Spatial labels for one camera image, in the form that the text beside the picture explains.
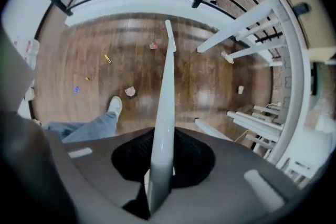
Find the yellow object on floor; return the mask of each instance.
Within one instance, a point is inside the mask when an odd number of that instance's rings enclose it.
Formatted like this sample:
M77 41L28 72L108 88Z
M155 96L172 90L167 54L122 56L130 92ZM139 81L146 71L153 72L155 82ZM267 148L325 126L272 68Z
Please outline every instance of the yellow object on floor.
M110 60L110 58L109 58L107 55L104 55L104 56L105 56L105 58L106 58L107 62L111 63L111 60Z

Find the blue object on floor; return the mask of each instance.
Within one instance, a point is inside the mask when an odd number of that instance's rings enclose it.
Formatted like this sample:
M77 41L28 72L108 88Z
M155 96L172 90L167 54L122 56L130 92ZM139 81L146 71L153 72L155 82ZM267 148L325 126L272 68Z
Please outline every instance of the blue object on floor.
M73 90L74 93L79 93L79 87L75 87Z

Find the white shoe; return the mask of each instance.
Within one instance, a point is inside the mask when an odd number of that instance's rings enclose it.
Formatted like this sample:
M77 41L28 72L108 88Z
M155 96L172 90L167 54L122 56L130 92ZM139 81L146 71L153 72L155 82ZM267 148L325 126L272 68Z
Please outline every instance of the white shoe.
M118 119L119 115L121 113L121 110L122 110L122 102L121 102L120 97L113 96L107 112L114 112L117 116L117 119Z

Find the person's leg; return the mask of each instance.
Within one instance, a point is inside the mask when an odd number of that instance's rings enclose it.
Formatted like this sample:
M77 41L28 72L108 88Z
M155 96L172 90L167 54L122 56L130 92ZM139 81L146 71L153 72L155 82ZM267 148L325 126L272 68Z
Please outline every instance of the person's leg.
M85 124L86 122L71 122L71 123L49 122L47 125L43 126L43 129L51 130L58 133L61 139L63 140L71 133L73 133L75 130L81 128Z
M96 140L115 136L117 121L121 110L121 99L119 97L113 97L107 113L75 130L62 140L63 143Z

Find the jeans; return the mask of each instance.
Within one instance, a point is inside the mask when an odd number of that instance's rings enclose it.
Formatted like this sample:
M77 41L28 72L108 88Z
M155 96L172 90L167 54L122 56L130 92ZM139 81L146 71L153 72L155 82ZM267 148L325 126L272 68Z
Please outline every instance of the jeans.
M63 143L82 142L115 136L117 121L114 112L107 112L88 123L50 122L43 128L58 133Z

